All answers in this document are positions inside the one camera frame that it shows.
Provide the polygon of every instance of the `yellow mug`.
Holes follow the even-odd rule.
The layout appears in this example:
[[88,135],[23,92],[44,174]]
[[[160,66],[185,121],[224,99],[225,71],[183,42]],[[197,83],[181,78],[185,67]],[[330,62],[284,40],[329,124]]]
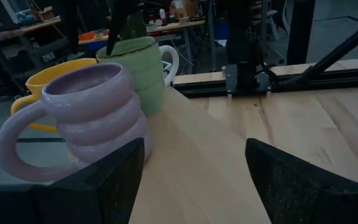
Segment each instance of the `yellow mug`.
[[[63,75],[64,73],[71,72],[88,65],[94,65],[96,63],[97,61],[95,58],[82,58],[46,68],[41,72],[31,76],[25,83],[26,87],[30,90],[31,95],[19,98],[13,102],[11,106],[11,115],[14,115],[16,112],[18,112],[23,105],[28,105],[39,101],[41,99],[42,88],[54,78]],[[45,124],[32,123],[30,124],[30,128],[53,133],[57,132],[54,126]]]

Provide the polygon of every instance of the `metal bracket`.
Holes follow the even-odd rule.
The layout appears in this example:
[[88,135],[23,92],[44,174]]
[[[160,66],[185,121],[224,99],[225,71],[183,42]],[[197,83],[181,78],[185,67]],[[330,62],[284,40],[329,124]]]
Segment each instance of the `metal bracket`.
[[237,66],[228,65],[222,67],[223,74],[226,76],[226,91],[228,94],[237,94]]
[[259,86],[256,87],[255,91],[257,93],[268,93],[272,91],[272,83],[270,82],[269,76],[265,73],[259,73],[256,76]]

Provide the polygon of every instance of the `metal frame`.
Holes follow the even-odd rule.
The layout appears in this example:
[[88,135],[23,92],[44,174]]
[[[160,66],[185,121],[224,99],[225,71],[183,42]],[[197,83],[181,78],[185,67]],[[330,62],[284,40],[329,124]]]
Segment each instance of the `metal frame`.
[[[185,38],[185,47],[186,47],[186,57],[187,60],[191,63],[193,63],[193,56],[191,54],[191,47],[190,47],[190,38],[189,38],[189,31],[188,28],[183,30],[183,36]],[[189,63],[187,66],[187,74],[193,74],[193,68],[194,66]]]
[[287,65],[306,63],[316,0],[294,0]]
[[216,46],[215,46],[215,23],[214,23],[214,12],[213,7],[215,5],[214,0],[209,0],[208,4],[208,31],[209,31],[209,41],[211,44],[211,65],[212,65],[212,72],[216,71]]
[[358,87],[358,69],[324,72],[357,46],[358,31],[301,74],[276,76],[272,71],[250,74],[257,82],[246,90],[239,85],[238,77],[248,74],[237,72],[237,65],[226,66],[224,81],[186,83],[174,87],[189,98]]

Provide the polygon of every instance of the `mug handle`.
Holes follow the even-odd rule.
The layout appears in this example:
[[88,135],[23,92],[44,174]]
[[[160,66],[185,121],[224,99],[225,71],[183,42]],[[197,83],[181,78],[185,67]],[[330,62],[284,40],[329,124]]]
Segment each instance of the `mug handle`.
[[55,167],[36,167],[23,161],[16,151],[20,133],[33,121],[47,115],[40,101],[35,102],[11,116],[0,128],[0,165],[8,173],[22,180],[47,182],[62,179],[82,168],[80,161],[71,161]]
[[[11,115],[16,114],[20,110],[20,108],[22,108],[23,105],[28,105],[28,104],[34,103],[36,101],[38,101],[38,99],[36,99],[33,95],[29,95],[29,96],[25,96],[25,97],[17,99],[15,102],[13,102],[13,104],[11,106]],[[57,133],[56,128],[51,125],[31,123],[29,125],[29,127],[32,129],[36,129],[36,130]]]
[[163,45],[160,46],[160,54],[161,56],[168,52],[172,56],[172,68],[167,77],[164,78],[164,85],[165,87],[168,87],[171,82],[173,81],[173,78],[175,78],[175,75],[178,72],[179,69],[179,55],[178,52],[171,46]]

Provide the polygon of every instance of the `floor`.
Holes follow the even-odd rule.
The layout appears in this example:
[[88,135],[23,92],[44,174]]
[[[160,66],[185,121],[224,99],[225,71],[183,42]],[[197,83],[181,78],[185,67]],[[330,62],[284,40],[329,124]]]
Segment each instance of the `floor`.
[[[291,1],[289,0],[288,12],[291,14]],[[308,62],[315,62],[326,55],[335,46],[349,37],[358,29],[358,22],[348,18],[332,19],[335,17],[352,16],[358,18],[358,1],[354,0],[316,0],[316,9],[314,13],[313,30],[310,41]],[[271,46],[279,51],[283,58],[286,57],[288,45],[288,36],[282,30],[282,38],[279,41],[271,42]],[[358,58],[358,48],[354,49],[344,58]],[[269,57],[268,62],[276,63],[276,57]],[[199,67],[195,68],[195,73],[209,72],[211,69],[211,59],[209,52],[205,50],[199,57]],[[218,47],[217,66],[221,68],[227,64],[224,49]],[[9,110],[12,101],[3,101],[0,103],[0,127],[9,117]],[[43,123],[52,124],[50,118],[43,120]],[[57,134],[50,134],[32,129],[26,129],[22,138],[35,137],[58,137]],[[52,166],[67,162],[67,149],[64,143],[20,143],[17,144],[17,150],[23,160],[36,164],[38,166]],[[0,168],[0,184],[23,183]]]

